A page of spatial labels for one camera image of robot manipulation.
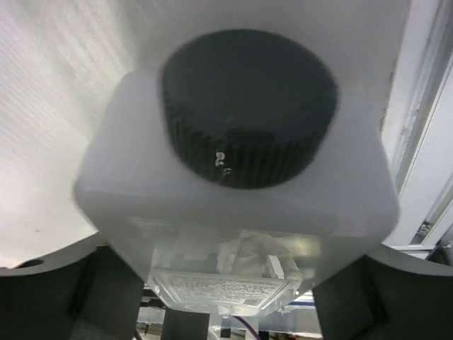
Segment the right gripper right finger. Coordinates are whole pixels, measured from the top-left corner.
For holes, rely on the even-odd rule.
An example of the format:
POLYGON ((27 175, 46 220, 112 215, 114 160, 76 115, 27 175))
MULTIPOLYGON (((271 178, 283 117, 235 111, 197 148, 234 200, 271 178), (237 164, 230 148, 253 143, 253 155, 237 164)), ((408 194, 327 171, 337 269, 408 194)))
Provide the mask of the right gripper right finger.
POLYGON ((313 290, 325 339, 451 339, 452 267, 387 246, 313 290))

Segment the aluminium rail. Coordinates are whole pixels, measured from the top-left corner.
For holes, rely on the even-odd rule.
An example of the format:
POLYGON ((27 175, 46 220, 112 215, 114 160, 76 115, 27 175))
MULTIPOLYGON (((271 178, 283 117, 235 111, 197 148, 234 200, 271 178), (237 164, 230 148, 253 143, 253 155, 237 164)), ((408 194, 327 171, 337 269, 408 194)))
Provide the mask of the aluminium rail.
POLYGON ((384 243, 427 260, 452 245, 452 2, 412 1, 382 125, 401 214, 384 243))

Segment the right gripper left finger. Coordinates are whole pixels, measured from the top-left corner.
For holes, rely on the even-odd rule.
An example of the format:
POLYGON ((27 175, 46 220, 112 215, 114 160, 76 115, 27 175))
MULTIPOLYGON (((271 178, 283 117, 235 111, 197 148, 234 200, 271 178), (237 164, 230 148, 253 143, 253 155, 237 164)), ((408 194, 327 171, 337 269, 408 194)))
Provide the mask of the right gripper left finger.
POLYGON ((1 270, 1 338, 131 339, 143 287, 93 235, 1 270))

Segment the white bottle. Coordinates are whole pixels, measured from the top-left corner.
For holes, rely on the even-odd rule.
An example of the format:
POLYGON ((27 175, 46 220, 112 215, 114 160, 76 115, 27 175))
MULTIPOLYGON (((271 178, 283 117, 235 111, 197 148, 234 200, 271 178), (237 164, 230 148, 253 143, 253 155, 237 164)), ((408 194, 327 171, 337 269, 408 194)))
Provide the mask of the white bottle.
POLYGON ((290 304, 399 216, 367 95, 301 43, 251 29, 126 74, 73 193, 166 306, 240 317, 290 304))

